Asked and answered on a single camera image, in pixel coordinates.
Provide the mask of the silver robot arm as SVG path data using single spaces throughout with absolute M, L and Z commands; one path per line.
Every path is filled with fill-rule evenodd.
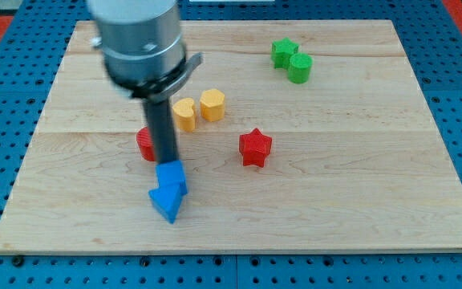
M 176 0 L 88 0 L 108 75 L 142 103 L 159 164 L 179 153 L 169 98 L 202 63 L 187 57 Z

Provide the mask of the black pusher rod tool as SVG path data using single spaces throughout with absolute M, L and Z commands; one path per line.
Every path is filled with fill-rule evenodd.
M 158 164 L 177 161 L 179 152 L 169 100 L 143 101 L 144 114 Z

